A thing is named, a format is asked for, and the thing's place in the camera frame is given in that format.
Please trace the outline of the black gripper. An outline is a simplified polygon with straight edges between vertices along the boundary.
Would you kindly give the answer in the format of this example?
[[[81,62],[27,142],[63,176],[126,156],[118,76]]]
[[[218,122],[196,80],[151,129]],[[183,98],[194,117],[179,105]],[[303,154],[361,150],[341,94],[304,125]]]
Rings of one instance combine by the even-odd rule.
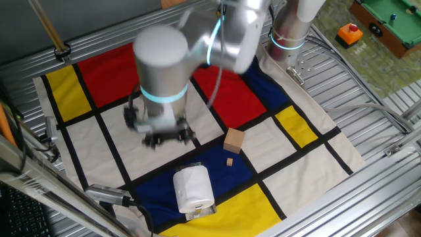
[[[181,130],[164,130],[146,134],[142,139],[142,144],[151,149],[155,149],[159,141],[178,140],[183,143],[188,143],[196,138],[196,133],[190,128],[183,128]]]

